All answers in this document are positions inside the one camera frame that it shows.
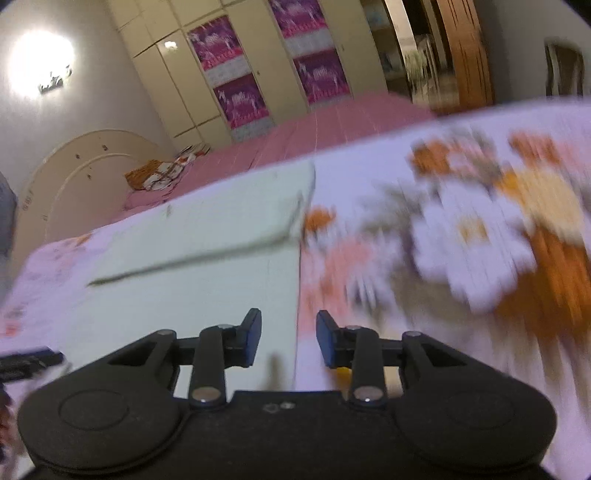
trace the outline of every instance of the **floral bedsheet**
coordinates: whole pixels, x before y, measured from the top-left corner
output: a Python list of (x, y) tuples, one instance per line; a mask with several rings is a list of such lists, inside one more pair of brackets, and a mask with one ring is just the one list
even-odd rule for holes
[[(420, 330), (541, 390), (544, 466), (591, 475), (591, 103), (459, 116), (316, 158), (295, 387), (322, 367), (320, 309), (382, 337)], [(400, 395), (387, 369), (390, 395)]]

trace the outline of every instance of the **pink bedspread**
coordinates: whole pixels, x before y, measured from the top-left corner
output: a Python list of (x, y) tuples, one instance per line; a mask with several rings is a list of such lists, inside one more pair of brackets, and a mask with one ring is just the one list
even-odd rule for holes
[(131, 193), (113, 222), (252, 168), (433, 118), (429, 110), (413, 105), (402, 96), (389, 93), (370, 93), (357, 100), (344, 100), (318, 109), (304, 118), (281, 124), (263, 137), (212, 152), (186, 167), (182, 175), (164, 190)]

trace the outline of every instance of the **cream headboard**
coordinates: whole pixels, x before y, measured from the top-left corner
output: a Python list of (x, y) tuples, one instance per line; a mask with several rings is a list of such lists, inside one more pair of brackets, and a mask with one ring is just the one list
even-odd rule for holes
[(41, 245), (107, 224), (131, 191), (124, 173), (167, 158), (156, 144), (122, 130), (90, 132), (56, 149), (18, 199), (12, 277)]

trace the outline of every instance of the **light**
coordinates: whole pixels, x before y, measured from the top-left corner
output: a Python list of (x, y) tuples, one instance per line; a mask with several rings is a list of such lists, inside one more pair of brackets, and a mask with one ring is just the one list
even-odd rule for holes
[(11, 87), (20, 95), (38, 96), (42, 87), (52, 82), (57, 85), (58, 77), (69, 76), (73, 60), (72, 44), (64, 37), (45, 31), (26, 33), (14, 45), (10, 58)]

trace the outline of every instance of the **pillow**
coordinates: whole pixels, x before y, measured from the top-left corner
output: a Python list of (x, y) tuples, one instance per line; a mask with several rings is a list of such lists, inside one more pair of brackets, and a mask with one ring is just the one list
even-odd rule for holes
[(146, 165), (127, 172), (125, 179), (134, 190), (162, 190), (180, 175), (185, 165), (206, 155), (209, 150), (207, 143), (191, 145), (179, 153), (174, 161), (150, 160)]
[(144, 182), (158, 170), (160, 165), (162, 165), (160, 160), (150, 160), (146, 165), (127, 172), (125, 179), (128, 185), (134, 190), (143, 190)]

